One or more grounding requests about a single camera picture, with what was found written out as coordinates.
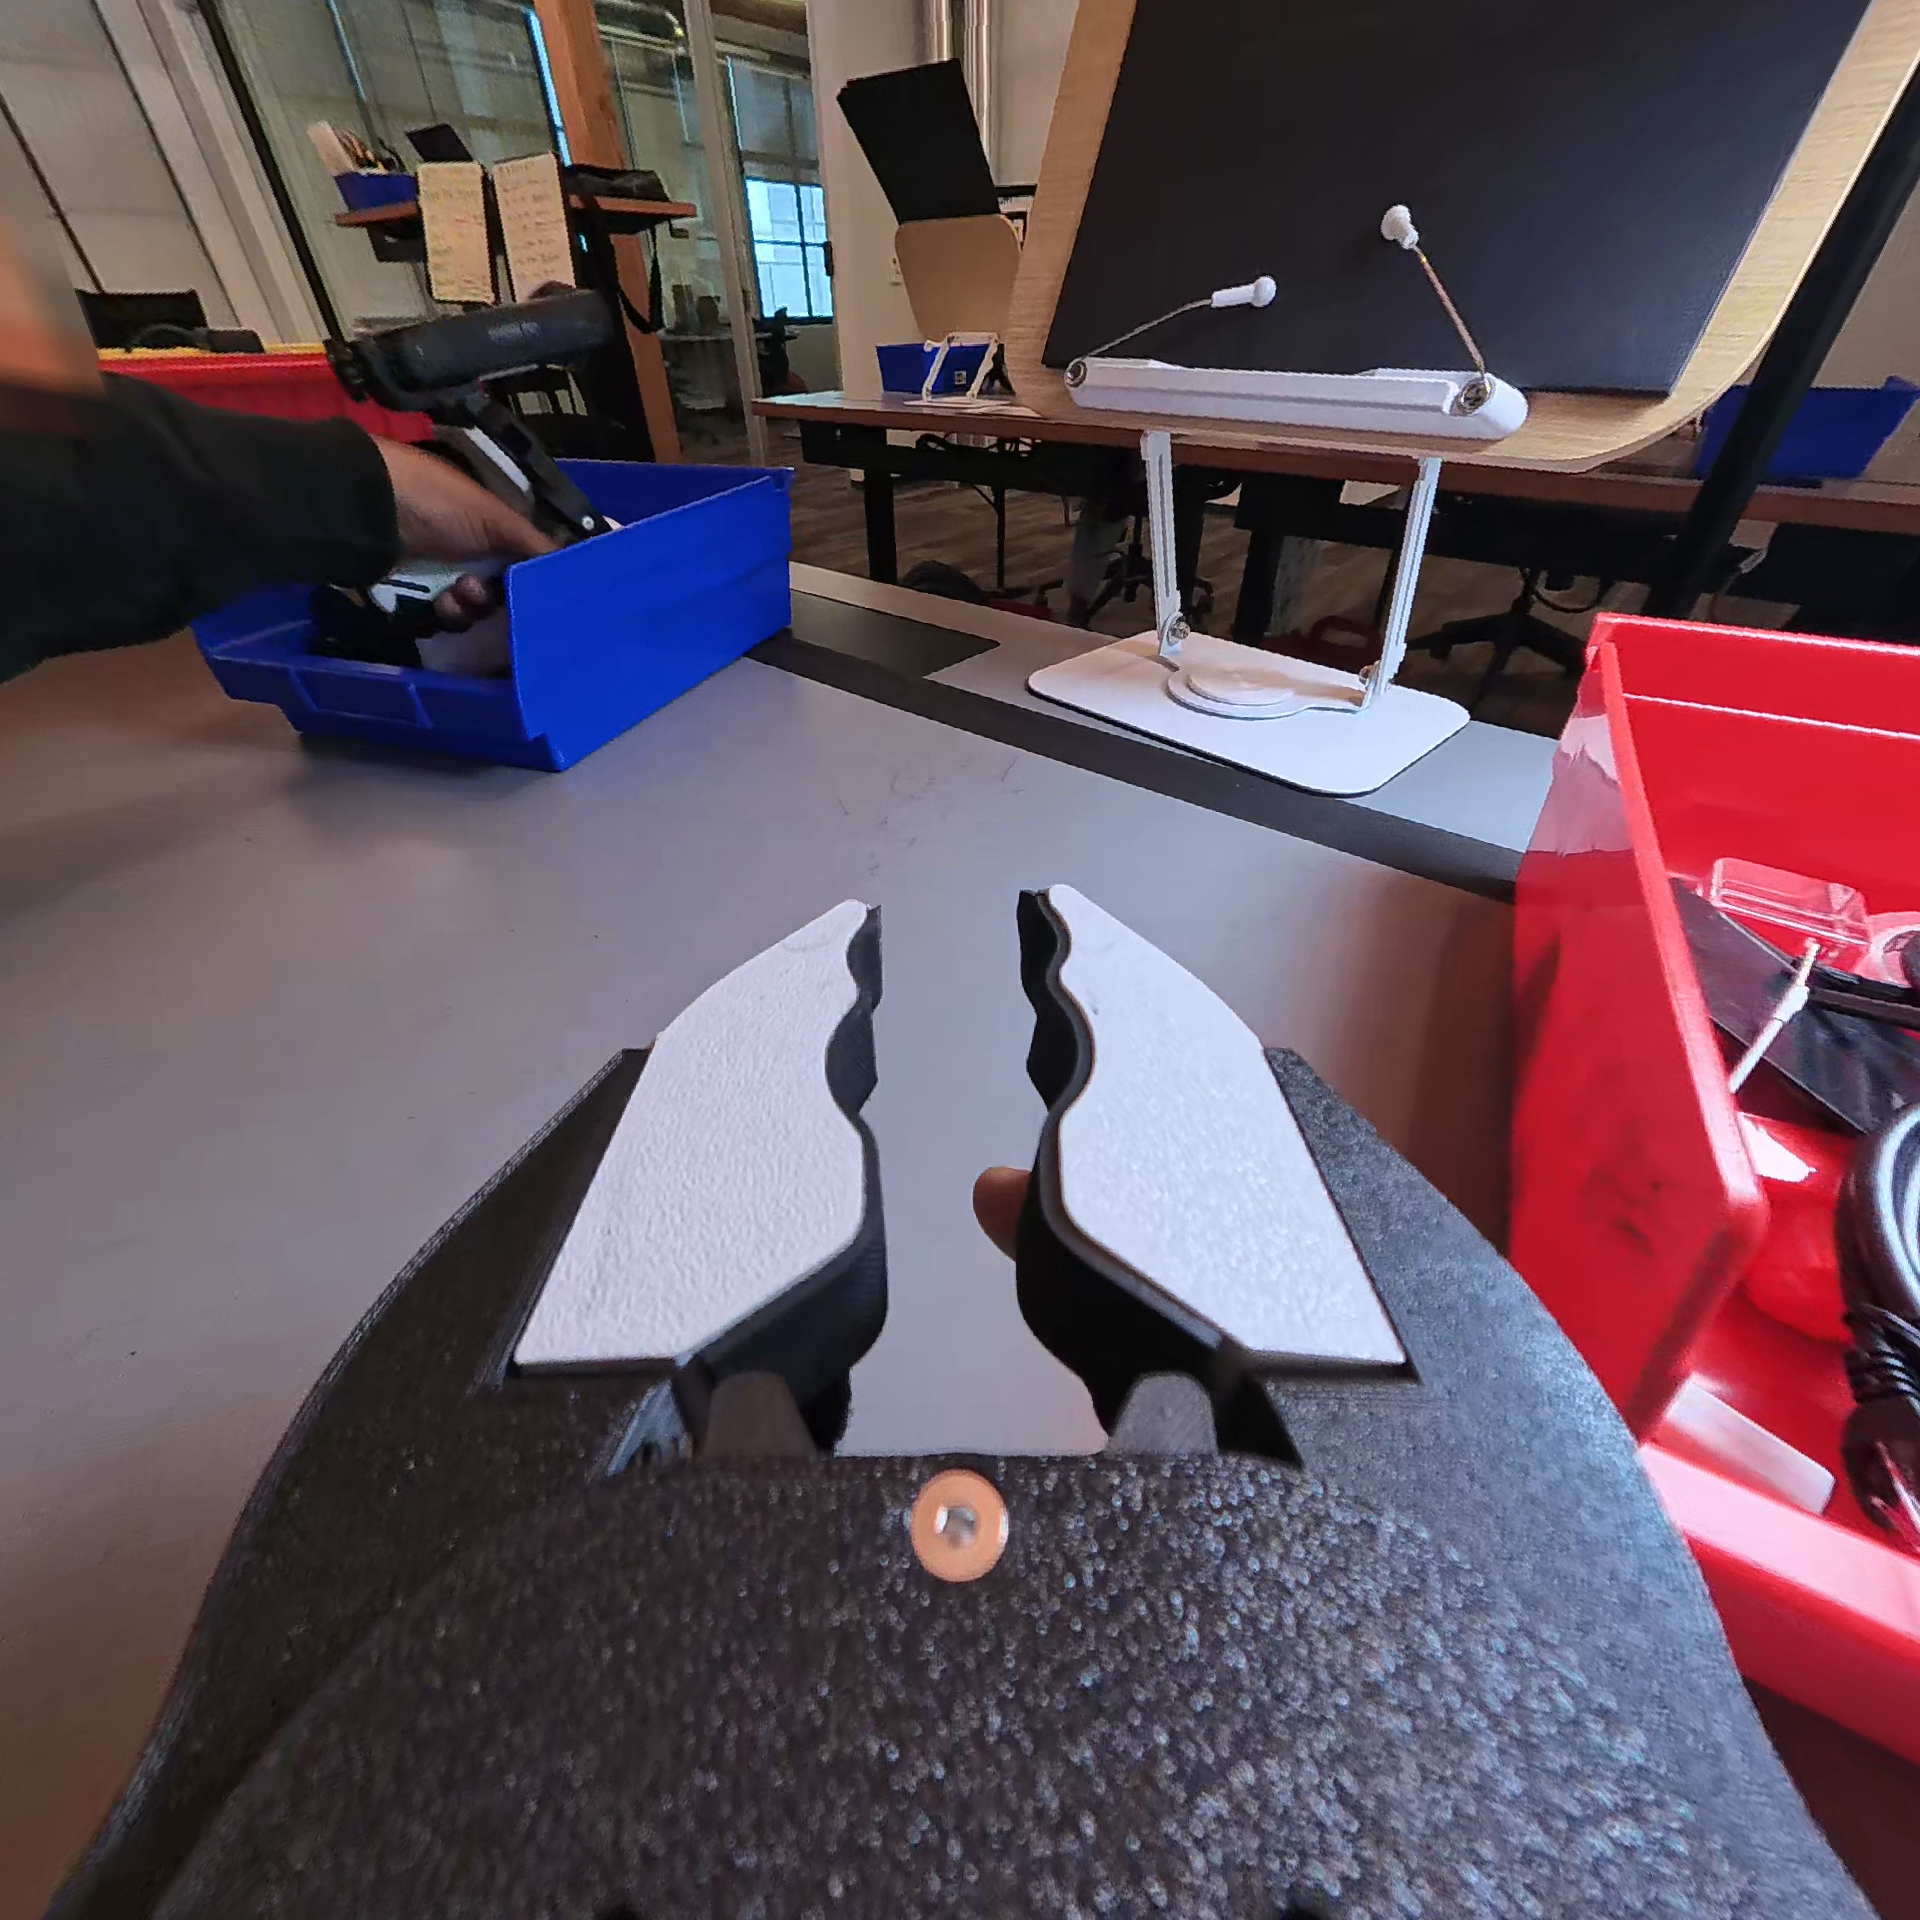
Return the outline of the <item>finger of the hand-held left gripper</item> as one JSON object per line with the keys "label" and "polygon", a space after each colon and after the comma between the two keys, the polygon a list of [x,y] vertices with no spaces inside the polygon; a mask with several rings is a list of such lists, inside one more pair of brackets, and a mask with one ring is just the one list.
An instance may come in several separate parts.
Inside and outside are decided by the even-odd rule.
{"label": "finger of the hand-held left gripper", "polygon": [[504,604],[504,561],[402,562],[365,587],[385,618],[485,618]]}
{"label": "finger of the hand-held left gripper", "polygon": [[478,425],[454,425],[453,457],[552,543],[577,543],[616,527],[537,441],[507,447]]}

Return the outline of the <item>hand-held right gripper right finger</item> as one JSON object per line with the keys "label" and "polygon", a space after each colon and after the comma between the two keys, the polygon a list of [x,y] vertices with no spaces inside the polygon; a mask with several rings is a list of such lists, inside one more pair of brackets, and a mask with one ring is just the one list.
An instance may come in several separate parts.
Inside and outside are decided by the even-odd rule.
{"label": "hand-held right gripper right finger", "polygon": [[1043,1103],[1017,1215],[1025,1325],[1104,1426],[1149,1375],[1216,1426],[1265,1386],[1409,1375],[1399,1327],[1254,1031],[1069,884],[1017,901]]}

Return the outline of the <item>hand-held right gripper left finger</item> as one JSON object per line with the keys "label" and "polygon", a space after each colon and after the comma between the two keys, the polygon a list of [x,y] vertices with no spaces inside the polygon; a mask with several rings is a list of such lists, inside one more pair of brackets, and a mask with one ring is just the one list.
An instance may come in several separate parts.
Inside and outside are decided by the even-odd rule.
{"label": "hand-held right gripper left finger", "polygon": [[719,977],[647,1049],[513,1347],[521,1371],[717,1358],[853,1252],[867,1213],[861,1093],[829,1049],[867,998],[843,901]]}

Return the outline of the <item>person's left forearm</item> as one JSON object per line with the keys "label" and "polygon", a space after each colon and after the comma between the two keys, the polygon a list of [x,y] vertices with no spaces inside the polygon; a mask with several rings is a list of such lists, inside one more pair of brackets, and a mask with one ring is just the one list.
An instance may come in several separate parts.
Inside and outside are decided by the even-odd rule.
{"label": "person's left forearm", "polygon": [[399,557],[389,467],[357,422],[246,417],[105,374],[3,398],[2,681],[165,639],[286,586],[370,586]]}

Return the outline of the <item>person's left hand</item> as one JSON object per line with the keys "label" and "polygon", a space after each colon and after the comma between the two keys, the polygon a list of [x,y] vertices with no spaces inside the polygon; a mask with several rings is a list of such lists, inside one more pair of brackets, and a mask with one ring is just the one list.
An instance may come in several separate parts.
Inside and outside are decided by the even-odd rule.
{"label": "person's left hand", "polygon": [[446,634],[464,634],[490,618],[499,601],[498,578],[507,566],[557,551],[529,518],[439,455],[391,438],[374,438],[371,445],[391,482],[398,570],[446,572],[464,561],[493,566],[493,574],[464,570],[448,577],[448,587],[433,598]]}

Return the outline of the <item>paper flip chart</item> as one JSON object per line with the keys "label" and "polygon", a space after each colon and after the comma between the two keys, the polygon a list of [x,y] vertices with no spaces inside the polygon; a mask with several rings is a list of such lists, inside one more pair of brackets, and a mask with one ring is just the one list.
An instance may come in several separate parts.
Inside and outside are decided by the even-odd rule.
{"label": "paper flip chart", "polygon": [[512,299],[528,303],[552,290],[576,289],[573,238],[557,156],[546,150],[499,159],[488,178]]}
{"label": "paper flip chart", "polygon": [[478,159],[424,159],[416,169],[427,293],[439,303],[495,301],[488,175]]}

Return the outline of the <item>wooden-top standing desk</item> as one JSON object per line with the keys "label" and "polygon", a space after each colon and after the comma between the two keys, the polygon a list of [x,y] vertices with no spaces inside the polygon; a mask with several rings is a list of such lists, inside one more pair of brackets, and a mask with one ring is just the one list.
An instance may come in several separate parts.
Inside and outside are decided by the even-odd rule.
{"label": "wooden-top standing desk", "polygon": [[[402,143],[407,146],[407,153],[374,153],[365,149],[359,153],[359,163],[350,169],[379,167],[416,175],[418,165],[424,159],[478,159],[486,169],[486,219],[495,279],[493,303],[513,303],[507,253],[495,221],[493,188],[488,178],[498,159],[479,159],[467,149],[465,138],[449,124],[408,129],[402,135]],[[649,451],[649,438],[645,437],[645,420],[640,417],[632,364],[629,356],[625,322],[657,335],[662,322],[662,294],[657,266],[654,262],[654,238],[661,228],[693,215],[693,206],[671,198],[657,175],[649,171],[614,171],[600,165],[565,159],[561,156],[557,156],[557,159],[566,190],[566,219],[571,227],[573,266],[577,271],[573,290],[591,290],[605,297],[608,306],[614,309],[614,315],[622,322],[622,346],[605,347],[584,367],[576,367],[561,393],[544,396],[523,391],[512,396],[509,407],[523,417],[583,411],[591,425],[605,427],[608,445],[544,445],[544,451],[557,452],[559,457],[657,462]],[[333,221],[345,230],[360,233],[374,259],[389,260],[391,266],[418,268],[424,279],[423,228],[416,206],[360,215],[352,215],[342,206],[333,215]]]}

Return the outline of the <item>large red storage bin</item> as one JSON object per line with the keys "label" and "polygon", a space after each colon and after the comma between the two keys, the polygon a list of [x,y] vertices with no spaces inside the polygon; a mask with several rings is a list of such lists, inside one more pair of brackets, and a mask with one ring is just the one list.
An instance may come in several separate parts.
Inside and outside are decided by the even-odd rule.
{"label": "large red storage bin", "polygon": [[374,399],[353,399],[317,346],[271,353],[98,349],[103,373],[145,385],[229,414],[281,420],[350,419],[365,431],[402,443],[431,441],[433,425]]}

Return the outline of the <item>wooden pillar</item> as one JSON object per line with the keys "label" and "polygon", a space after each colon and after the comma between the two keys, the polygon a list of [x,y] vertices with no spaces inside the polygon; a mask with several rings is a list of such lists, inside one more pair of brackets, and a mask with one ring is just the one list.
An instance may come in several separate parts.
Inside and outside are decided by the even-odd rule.
{"label": "wooden pillar", "polygon": [[[622,138],[608,47],[594,5],[537,3],[535,12],[541,23],[568,156],[576,163],[625,171],[630,158]],[[625,322],[625,338],[649,451],[662,463],[678,463],[680,431],[657,335]]]}

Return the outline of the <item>window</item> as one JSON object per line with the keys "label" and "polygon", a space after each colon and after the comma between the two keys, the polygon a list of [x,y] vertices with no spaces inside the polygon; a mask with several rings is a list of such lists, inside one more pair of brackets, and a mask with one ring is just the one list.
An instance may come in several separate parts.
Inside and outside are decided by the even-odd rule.
{"label": "window", "polygon": [[759,310],[773,321],[831,321],[825,190],[816,180],[744,175]]}

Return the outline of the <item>long wooden table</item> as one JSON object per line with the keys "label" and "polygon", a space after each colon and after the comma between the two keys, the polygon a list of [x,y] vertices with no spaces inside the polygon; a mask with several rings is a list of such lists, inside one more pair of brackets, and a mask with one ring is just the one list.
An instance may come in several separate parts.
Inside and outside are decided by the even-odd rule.
{"label": "long wooden table", "polygon": [[[981,490],[997,513],[1011,494],[1120,502],[1136,522],[1142,455],[1126,427],[1043,420],[994,398],[981,407],[843,393],[761,399],[759,417],[800,437],[805,463],[858,479],[865,562],[874,581],[898,578],[895,492],[899,485]],[[1183,437],[1171,451],[1174,549],[1190,605],[1199,590],[1198,523],[1208,500],[1235,497],[1247,537],[1232,636],[1254,637],[1277,607],[1264,566],[1286,537],[1397,551],[1414,462],[1409,455],[1249,447]],[[1717,546],[1696,541],[1696,497],[1710,482],[1675,471],[1609,463],[1591,471],[1530,471],[1448,462],[1437,479],[1429,551],[1439,561],[1499,566],[1521,581],[1509,613],[1464,625],[1547,659],[1535,607],[1569,581],[1640,587],[1662,601],[1697,562],[1696,618],[1729,622],[1721,605],[1750,598],[1792,611],[1790,628],[1914,649],[1914,485],[1758,482]]]}

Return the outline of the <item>white board stand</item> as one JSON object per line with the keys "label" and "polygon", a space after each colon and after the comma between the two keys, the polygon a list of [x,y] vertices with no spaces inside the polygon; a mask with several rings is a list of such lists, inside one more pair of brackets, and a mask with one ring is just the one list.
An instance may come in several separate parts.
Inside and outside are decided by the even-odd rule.
{"label": "white board stand", "polygon": [[[1338,427],[1385,434],[1409,427],[1446,443],[1493,443],[1528,419],[1520,389],[1493,374],[1430,266],[1407,206],[1381,218],[1381,238],[1413,259],[1437,294],[1470,364],[1459,370],[1375,367],[1357,374],[1187,367],[1120,349],[1145,322],[1064,373],[1069,398],[1094,414],[1219,419],[1235,425]],[[1353,801],[1375,793],[1446,746],[1463,703],[1400,685],[1407,625],[1424,566],[1445,457],[1414,457],[1399,555],[1390,574],[1378,655],[1353,675],[1199,634],[1176,578],[1168,427],[1137,441],[1146,508],[1157,627],[1032,673],[1025,691],[1161,746],[1265,777],[1302,793]]]}

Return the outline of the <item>beige board on stand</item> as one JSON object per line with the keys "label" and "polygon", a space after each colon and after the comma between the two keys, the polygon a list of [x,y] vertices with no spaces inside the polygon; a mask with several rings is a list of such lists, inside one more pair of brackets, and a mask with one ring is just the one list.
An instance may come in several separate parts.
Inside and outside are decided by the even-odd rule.
{"label": "beige board on stand", "polygon": [[930,347],[920,399],[976,399],[1003,377],[1019,259],[1019,228],[998,211],[895,228],[902,289]]}

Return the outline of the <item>black panel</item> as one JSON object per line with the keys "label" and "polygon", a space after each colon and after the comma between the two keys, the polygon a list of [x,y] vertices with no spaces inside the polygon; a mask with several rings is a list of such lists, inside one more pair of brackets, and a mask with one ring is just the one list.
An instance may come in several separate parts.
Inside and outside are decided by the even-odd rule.
{"label": "black panel", "polygon": [[1000,211],[958,59],[849,81],[837,91],[837,105],[898,223]]}

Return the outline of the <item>thin white stick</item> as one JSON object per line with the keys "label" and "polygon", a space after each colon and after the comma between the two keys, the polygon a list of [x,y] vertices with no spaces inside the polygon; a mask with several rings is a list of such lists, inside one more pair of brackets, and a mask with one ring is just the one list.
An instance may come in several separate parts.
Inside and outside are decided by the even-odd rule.
{"label": "thin white stick", "polygon": [[1736,1094],[1746,1078],[1762,1066],[1774,1042],[1784,1033],[1784,1028],[1808,1009],[1809,996],[1809,977],[1822,957],[1818,939],[1808,939],[1800,957],[1786,974],[1786,986],[1782,994],[1770,1004],[1763,1021],[1754,1037],[1746,1045],[1743,1054],[1728,1071],[1725,1087],[1728,1094]]}

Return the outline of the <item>black light stand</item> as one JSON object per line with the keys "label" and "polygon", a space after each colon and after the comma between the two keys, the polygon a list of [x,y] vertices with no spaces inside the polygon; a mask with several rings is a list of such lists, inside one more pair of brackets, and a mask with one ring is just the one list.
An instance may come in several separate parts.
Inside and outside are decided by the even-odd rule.
{"label": "black light stand", "polygon": [[1911,87],[1763,347],[1746,399],[1671,543],[1669,566],[1647,590],[1647,618],[1689,618],[1696,598],[1711,593],[1721,554],[1865,289],[1914,178],[1918,121]]}

